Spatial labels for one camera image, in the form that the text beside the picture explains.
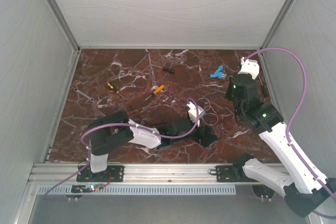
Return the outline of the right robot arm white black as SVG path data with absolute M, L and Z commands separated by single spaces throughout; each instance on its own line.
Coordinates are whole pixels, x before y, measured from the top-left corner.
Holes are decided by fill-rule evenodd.
M 306 217 L 335 193 L 335 178 L 327 177 L 307 157 L 288 132 L 279 111 L 261 102 L 257 82 L 250 73 L 236 73 L 230 78 L 225 97 L 233 102 L 235 120 L 252 129 L 272 149 L 288 174 L 278 172 L 250 155 L 232 168 L 233 177 L 256 180 L 281 195 L 286 205 L 299 217 Z

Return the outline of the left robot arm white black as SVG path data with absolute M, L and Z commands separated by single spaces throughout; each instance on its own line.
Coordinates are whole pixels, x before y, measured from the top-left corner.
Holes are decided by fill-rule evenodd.
M 203 147 L 209 147 L 217 140 L 209 125 L 195 126 L 189 116 L 179 118 L 170 124 L 161 123 L 149 128 L 137 126 L 128 118 L 125 111 L 91 122 L 88 131 L 91 151 L 89 175 L 96 181 L 102 181 L 107 177 L 108 155 L 128 143 L 148 149 L 162 149 L 189 138 Z

